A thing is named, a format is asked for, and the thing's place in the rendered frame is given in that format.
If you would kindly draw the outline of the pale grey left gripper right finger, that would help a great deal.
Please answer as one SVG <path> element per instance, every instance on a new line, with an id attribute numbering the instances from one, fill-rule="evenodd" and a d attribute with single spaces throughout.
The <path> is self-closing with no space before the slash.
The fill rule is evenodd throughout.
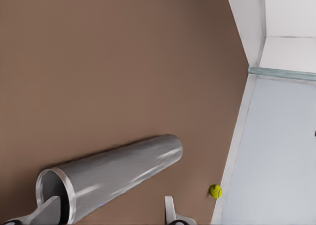
<path id="1" fill-rule="evenodd" d="M 165 225 L 197 225 L 196 221 L 175 212 L 172 196 L 164 197 Z"/>

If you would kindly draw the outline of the silver tennis ball tube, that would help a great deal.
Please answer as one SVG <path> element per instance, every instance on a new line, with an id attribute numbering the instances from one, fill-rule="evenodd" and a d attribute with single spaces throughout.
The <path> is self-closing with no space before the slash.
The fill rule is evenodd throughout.
<path id="1" fill-rule="evenodd" d="M 74 224 L 179 161 L 178 137 L 161 135 L 40 172 L 36 200 L 61 198 L 63 224 Z"/>

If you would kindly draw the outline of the yellow tennis ball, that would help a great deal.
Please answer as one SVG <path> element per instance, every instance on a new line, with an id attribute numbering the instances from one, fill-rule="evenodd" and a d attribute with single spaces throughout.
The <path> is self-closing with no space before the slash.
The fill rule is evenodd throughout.
<path id="1" fill-rule="evenodd" d="M 212 198 L 215 198 L 215 199 L 218 199 L 222 196 L 222 188 L 220 185 L 218 184 L 212 184 L 210 187 L 209 187 L 209 191 L 208 191 L 209 195 L 212 197 Z"/>

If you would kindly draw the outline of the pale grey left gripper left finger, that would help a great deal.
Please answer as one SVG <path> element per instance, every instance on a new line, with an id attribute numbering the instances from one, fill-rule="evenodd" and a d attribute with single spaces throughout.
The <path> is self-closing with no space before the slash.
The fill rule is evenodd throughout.
<path id="1" fill-rule="evenodd" d="M 31 214 L 14 218 L 1 225 L 59 225 L 61 219 L 61 199 L 52 196 Z"/>

